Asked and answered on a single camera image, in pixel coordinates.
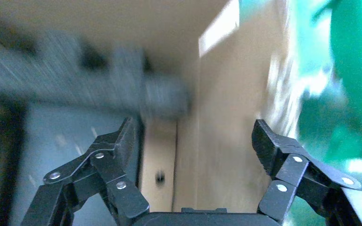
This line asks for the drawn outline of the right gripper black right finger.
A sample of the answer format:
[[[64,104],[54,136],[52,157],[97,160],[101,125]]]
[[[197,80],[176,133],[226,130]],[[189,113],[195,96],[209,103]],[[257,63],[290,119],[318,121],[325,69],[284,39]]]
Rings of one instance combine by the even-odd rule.
[[[265,120],[254,123],[252,147],[271,177],[257,212],[282,225],[296,197],[329,226],[362,226],[362,185],[313,158],[297,140],[276,134]]]

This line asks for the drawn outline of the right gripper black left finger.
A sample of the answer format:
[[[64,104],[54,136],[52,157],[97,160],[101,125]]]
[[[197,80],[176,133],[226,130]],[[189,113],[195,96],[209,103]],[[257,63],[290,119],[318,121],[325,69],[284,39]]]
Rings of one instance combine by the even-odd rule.
[[[128,117],[118,131],[98,136],[83,155],[48,172],[21,224],[70,226],[75,212],[96,194],[119,226],[148,214],[149,203],[125,171],[137,128]]]

